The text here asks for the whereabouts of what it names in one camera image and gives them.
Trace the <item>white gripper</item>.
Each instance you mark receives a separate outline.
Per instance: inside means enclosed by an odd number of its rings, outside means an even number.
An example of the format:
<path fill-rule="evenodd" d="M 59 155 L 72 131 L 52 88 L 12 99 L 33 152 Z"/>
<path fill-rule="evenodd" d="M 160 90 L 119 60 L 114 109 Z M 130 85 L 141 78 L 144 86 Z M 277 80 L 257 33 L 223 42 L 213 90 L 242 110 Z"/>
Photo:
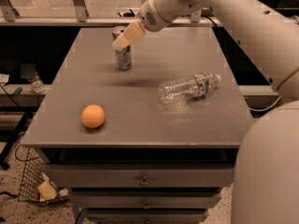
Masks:
<path fill-rule="evenodd" d="M 142 38 L 146 29 L 159 32 L 179 17 L 179 0 L 147 0 L 140 8 L 140 21 L 131 22 L 114 40 L 115 50 L 125 49 Z"/>

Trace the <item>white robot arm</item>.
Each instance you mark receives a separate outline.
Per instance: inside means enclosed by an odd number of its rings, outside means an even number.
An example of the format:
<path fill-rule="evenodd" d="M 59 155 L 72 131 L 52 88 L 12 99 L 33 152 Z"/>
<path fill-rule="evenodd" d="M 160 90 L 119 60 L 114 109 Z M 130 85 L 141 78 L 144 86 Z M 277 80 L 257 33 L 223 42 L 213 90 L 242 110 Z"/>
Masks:
<path fill-rule="evenodd" d="M 147 0 L 113 43 L 208 7 L 275 91 L 282 105 L 257 119 L 238 150 L 231 224 L 299 224 L 299 26 L 258 0 Z"/>

